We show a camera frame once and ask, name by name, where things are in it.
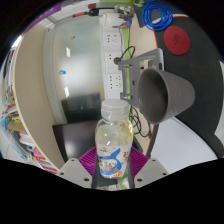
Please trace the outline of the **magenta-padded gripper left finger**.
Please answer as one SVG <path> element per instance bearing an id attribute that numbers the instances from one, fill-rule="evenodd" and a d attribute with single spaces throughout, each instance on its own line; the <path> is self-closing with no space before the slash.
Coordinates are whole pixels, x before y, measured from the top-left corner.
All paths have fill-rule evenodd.
<path id="1" fill-rule="evenodd" d="M 69 159 L 57 175 L 83 188 L 92 188 L 97 165 L 96 149 L 92 148 L 79 158 Z"/>

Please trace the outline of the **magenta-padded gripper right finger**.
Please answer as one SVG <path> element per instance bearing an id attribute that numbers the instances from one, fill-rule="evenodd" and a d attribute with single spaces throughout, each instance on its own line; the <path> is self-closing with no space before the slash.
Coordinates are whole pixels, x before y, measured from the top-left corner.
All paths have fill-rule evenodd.
<path id="1" fill-rule="evenodd" d="M 131 189 L 146 186 L 169 174 L 157 159 L 149 159 L 135 148 L 131 148 L 127 170 Z"/>

